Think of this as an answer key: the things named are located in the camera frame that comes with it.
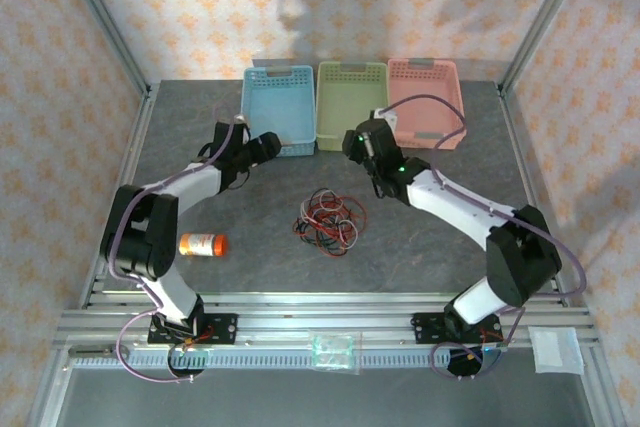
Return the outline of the blue plastic basket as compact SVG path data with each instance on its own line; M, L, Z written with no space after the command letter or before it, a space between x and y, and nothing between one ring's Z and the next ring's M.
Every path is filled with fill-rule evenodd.
M244 71L241 113L251 134L275 133L280 157L311 156L316 146L314 71L308 65Z

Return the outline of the green plastic basket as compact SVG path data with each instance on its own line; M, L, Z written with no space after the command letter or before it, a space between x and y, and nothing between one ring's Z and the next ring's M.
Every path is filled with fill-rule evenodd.
M340 151L347 130L388 105L387 65L323 61L317 73L316 142L320 151Z

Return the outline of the pink plastic basket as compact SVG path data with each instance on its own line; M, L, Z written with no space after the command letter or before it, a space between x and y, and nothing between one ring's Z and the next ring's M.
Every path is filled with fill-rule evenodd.
M403 148L430 149L447 134L459 129L464 105L457 66L444 59L388 61L388 91L396 107L395 139Z

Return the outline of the orange pill bottle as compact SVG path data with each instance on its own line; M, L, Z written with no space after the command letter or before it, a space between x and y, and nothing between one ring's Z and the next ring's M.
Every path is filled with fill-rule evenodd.
M179 240L178 250L183 256L222 257L228 249L223 234L186 233Z

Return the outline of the clear plastic bag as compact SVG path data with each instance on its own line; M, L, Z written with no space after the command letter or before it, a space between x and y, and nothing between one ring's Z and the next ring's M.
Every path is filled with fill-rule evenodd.
M318 372L358 375L361 370L362 333L312 331L310 368Z

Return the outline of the aluminium table edge rail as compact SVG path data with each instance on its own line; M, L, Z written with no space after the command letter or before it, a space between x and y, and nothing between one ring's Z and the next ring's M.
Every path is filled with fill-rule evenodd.
M139 109L131 127L128 143L125 147L119 172L116 177L114 192L116 192L121 185L130 183L135 176L159 88L159 83L151 84L147 91L142 95ZM81 309L86 309L88 307L93 293L94 284L96 281L101 282L104 280L106 270L105 261L100 254L100 248L97 248L83 286L82 294L80 295L79 307Z
M500 86L496 86L496 93L498 95L498 99L500 102L500 108L504 116L504 120L506 123L506 127L508 130L508 134L510 136L511 144L514 150L514 154L516 157L516 162L518 165L518 169L520 172L520 176L523 182L524 190L527 197L527 202L536 208L538 208L545 216L547 226L549 228L552 227L552 219L548 213L545 212L545 208L539 202L537 198L537 188L534 186L534 178L533 171L526 160L526 145L525 138L519 131L517 125L517 111L514 111L509 104L508 95L504 94ZM571 287L571 283L567 282L564 278L565 270L561 269L556 275L549 281L550 291L548 294L543 292L542 294L537 294L537 300L549 300L553 303L558 303L562 307L573 307L574 302L568 298L563 297L562 294L569 290Z

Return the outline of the aluminium rail frame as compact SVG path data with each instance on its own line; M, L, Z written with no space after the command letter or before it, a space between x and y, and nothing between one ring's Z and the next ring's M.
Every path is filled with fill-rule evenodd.
M418 312L439 312L451 299L442 293L222 293L205 294L211 313L236 313L239 348L306 347L312 332L359 333L363 346L407 349L414 345L411 318ZM53 337L56 347L106 344L122 337L138 345L146 340L149 321L138 315L151 308L146 295L133 291L95 292L84 309L66 310ZM514 328L512 346L530 346L532 327L573 327L582 346L599 338L585 307L565 306L551 299L532 299L522 318L501 316L503 330Z

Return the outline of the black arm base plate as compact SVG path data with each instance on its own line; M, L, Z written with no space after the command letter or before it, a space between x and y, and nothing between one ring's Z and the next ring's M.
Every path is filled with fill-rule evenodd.
M411 326L417 344L480 344L504 340L496 315L489 315L479 323L471 325L453 312L422 312L412 316Z
M169 322L163 315L154 314L147 335L148 344L185 343L191 345L233 345L237 334L238 315L204 313L185 325Z

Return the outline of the aluminium frame post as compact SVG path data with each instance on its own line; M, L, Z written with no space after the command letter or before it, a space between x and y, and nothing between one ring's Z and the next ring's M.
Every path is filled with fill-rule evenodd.
M84 0L84 2L105 35L107 43L113 49L135 90L140 94L147 94L150 89L150 84L142 73L124 36L121 34L113 16L109 12L105 0Z
M551 25L564 0L544 0L532 24L520 43L514 58L507 67L502 80L497 83L501 98L506 98L532 58L541 39Z

